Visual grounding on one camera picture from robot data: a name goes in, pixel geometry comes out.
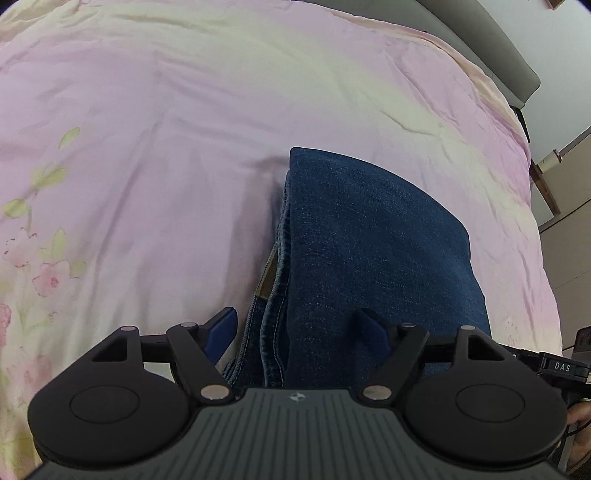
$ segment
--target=wrinkled fabric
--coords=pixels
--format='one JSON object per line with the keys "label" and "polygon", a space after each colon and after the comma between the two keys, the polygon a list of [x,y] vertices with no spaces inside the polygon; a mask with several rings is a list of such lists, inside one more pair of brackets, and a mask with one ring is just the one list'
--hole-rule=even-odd
{"label": "wrinkled fabric", "polygon": [[226,371],[236,388],[360,387],[384,360],[359,333],[362,308],[434,336],[461,325],[490,334],[468,233],[422,190],[354,158],[294,148],[284,192],[274,284],[269,295],[257,289]]}
{"label": "wrinkled fabric", "polygon": [[16,2],[0,17],[0,478],[39,461],[32,396],[117,327],[225,306],[244,326],[295,145],[426,192],[469,233],[493,338],[560,353],[507,108],[430,35],[318,5]]}

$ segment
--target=logo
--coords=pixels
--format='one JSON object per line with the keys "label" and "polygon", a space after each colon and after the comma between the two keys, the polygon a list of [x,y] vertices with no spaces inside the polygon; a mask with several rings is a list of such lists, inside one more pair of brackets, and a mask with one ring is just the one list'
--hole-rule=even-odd
{"label": "logo", "polygon": [[560,370],[563,372],[570,372],[570,365],[569,364],[565,364],[563,362],[556,362],[555,366],[554,366],[554,370]]}
{"label": "logo", "polygon": [[293,400],[296,403],[299,403],[301,401],[304,401],[305,399],[306,399],[306,396],[303,393],[300,393],[300,392],[292,393],[290,395],[290,400]]}

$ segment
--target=pink bedsheet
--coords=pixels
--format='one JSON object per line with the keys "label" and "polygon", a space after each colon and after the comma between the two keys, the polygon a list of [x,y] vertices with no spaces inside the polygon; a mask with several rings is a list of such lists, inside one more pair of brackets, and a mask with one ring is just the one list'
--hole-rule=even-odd
{"label": "pink bedsheet", "polygon": [[560,353],[523,131],[427,34],[285,0],[20,0],[0,109],[2,480],[39,461],[35,392],[117,327],[244,321],[293,146],[434,197],[470,235],[493,337]]}

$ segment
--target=bed headboard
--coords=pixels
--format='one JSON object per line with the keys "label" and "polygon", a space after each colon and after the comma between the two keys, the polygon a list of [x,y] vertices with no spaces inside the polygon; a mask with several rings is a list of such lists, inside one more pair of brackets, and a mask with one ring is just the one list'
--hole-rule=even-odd
{"label": "bed headboard", "polygon": [[516,108],[540,87],[540,78],[478,0],[307,1],[441,38],[478,65]]}

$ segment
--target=folded jeans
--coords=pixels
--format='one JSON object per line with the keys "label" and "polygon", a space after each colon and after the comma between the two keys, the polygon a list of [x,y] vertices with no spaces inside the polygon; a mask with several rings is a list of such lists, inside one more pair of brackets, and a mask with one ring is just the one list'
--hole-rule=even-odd
{"label": "folded jeans", "polygon": [[463,225],[428,194],[375,165],[293,148],[275,245],[237,357],[237,389],[358,388],[384,361],[354,312],[432,335],[470,324],[490,335]]}

